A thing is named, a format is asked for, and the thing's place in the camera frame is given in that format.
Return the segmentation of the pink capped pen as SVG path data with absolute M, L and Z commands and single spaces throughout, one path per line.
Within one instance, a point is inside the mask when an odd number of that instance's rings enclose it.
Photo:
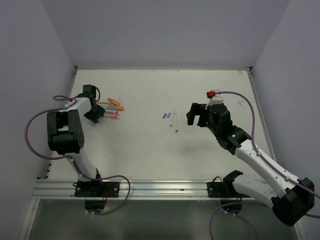
M 114 117 L 118 116 L 118 113 L 114 111 L 106 111 L 104 114 L 109 116 L 114 116 Z

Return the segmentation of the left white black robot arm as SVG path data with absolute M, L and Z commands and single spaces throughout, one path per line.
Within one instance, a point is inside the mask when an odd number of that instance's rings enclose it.
M 82 120 L 97 124 L 105 114 L 98 105 L 100 90 L 91 84 L 82 87 L 82 93 L 68 99 L 62 110 L 54 110 L 46 115 L 49 148 L 66 157 L 78 175 L 78 180 L 88 182 L 86 190 L 92 196 L 103 193 L 104 184 L 98 169 L 91 163 L 84 150 L 85 134 Z

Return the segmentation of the white purple pen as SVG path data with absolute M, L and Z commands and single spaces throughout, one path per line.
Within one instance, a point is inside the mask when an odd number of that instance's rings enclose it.
M 175 132 L 178 133 L 179 126 L 178 126 L 178 117 L 176 113 L 174 114 L 174 128 L 175 128 Z

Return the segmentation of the white blue pen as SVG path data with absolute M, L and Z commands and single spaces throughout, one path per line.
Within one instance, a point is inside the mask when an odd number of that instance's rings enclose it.
M 172 109 L 171 117 L 170 117 L 170 127 L 174 126 L 174 121 L 175 121 L 175 109 Z

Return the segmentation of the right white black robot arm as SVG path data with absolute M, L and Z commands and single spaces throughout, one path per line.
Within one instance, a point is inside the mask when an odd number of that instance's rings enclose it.
M 259 147 L 254 147 L 252 137 L 231 120 L 231 114 L 223 104 L 192 103 L 186 114 L 187 124 L 208 128 L 218 144 L 233 156 L 244 161 L 265 180 L 265 183 L 244 176 L 234 170 L 223 178 L 223 192 L 227 196 L 244 194 L 270 207 L 274 215 L 285 225 L 292 227 L 315 205 L 314 183 L 301 179 L 281 167 Z

